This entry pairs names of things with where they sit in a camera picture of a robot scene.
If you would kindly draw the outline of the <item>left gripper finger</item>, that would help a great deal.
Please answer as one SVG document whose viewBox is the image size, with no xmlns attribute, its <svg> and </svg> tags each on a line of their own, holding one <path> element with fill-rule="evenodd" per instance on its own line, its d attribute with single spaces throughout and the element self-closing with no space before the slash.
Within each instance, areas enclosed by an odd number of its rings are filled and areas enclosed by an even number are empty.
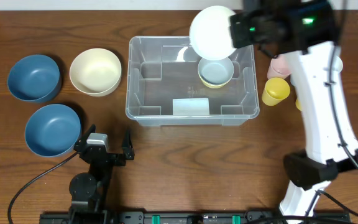
<svg viewBox="0 0 358 224">
<path fill-rule="evenodd" d="M 131 141 L 131 132 L 129 129 L 127 129 L 125 132 L 121 148 L 123 150 L 123 154 L 124 154 L 126 160 L 134 160 L 135 153 L 134 153 L 134 148 L 133 148 L 132 141 Z"/>
<path fill-rule="evenodd" d="M 74 145 L 74 150 L 76 152 L 83 152 L 88 148 L 88 143 L 86 142 L 91 133 L 95 133 L 96 125 L 92 124 L 89 129 L 80 137 Z"/>
</svg>

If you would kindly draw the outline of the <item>white small bowl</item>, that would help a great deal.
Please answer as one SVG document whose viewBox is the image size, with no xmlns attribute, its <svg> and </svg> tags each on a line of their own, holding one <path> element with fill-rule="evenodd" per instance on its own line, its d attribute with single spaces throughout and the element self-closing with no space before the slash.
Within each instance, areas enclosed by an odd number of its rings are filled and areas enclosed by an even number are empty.
<svg viewBox="0 0 358 224">
<path fill-rule="evenodd" d="M 236 13 L 224 6 L 203 9 L 193 19 L 190 31 L 190 45 L 202 58 L 221 60 L 233 54 L 230 31 L 230 17 Z"/>
</svg>

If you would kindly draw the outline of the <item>light grey small bowl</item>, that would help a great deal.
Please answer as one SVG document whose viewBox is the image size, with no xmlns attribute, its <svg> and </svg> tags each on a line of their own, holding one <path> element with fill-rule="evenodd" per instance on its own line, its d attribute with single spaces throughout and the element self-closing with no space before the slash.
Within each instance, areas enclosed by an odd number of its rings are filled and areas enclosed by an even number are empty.
<svg viewBox="0 0 358 224">
<path fill-rule="evenodd" d="M 229 58 L 222 60 L 206 60 L 202 58 L 198 64 L 198 74 L 204 77 L 218 75 L 233 77 L 234 64 Z"/>
</svg>

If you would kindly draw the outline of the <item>cream white cup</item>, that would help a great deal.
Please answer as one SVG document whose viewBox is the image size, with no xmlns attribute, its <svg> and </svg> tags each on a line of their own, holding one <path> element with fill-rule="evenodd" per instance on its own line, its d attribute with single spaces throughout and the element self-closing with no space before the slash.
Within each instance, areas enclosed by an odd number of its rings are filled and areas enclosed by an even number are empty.
<svg viewBox="0 0 358 224">
<path fill-rule="evenodd" d="M 336 72 L 340 73 L 343 69 L 343 62 L 340 57 L 336 57 L 335 63 L 334 63 L 334 69 Z"/>
</svg>

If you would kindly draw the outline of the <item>yellow small bowl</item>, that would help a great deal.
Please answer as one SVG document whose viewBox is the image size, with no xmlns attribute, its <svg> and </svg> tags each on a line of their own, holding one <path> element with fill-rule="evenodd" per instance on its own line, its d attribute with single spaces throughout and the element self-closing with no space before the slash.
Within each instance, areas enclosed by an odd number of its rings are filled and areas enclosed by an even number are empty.
<svg viewBox="0 0 358 224">
<path fill-rule="evenodd" d="M 223 87 L 224 85 L 226 85 L 227 83 L 229 83 L 229 81 L 231 80 L 232 77 L 230 76 L 222 76 L 222 75 L 218 75 L 218 76 L 209 76 L 209 77 L 204 77 L 201 74 L 199 74 L 200 80 L 201 82 L 208 88 L 212 88 L 212 89 L 218 89 Z"/>
</svg>

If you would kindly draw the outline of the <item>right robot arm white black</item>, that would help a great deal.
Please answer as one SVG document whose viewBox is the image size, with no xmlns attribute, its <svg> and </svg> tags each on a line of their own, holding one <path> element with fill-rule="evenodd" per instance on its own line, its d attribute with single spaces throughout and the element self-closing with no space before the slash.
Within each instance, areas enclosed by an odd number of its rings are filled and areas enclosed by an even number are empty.
<svg viewBox="0 0 358 224">
<path fill-rule="evenodd" d="M 358 170 L 352 130 L 334 64 L 344 20 L 328 1 L 244 1 L 230 18 L 233 46 L 258 45 L 270 58 L 283 56 L 290 69 L 306 134 L 306 146 L 284 157 L 290 180 L 276 223 L 329 223 L 313 209 L 342 172 Z"/>
</svg>

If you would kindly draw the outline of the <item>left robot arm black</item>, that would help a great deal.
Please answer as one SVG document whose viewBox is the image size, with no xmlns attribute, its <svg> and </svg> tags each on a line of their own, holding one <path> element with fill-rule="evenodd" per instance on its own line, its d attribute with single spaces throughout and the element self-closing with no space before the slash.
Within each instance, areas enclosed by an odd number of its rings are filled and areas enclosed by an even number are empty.
<svg viewBox="0 0 358 224">
<path fill-rule="evenodd" d="M 80 159 L 89 164 L 89 171 L 72 178 L 69 184 L 71 207 L 68 224 L 116 223 L 116 213 L 105 208 L 105 202 L 113 168 L 125 166 L 127 160 L 135 157 L 130 131 L 127 130 L 122 141 L 122 153 L 108 151 L 106 134 L 96 133 L 96 126 L 91 127 L 74 145 Z"/>
</svg>

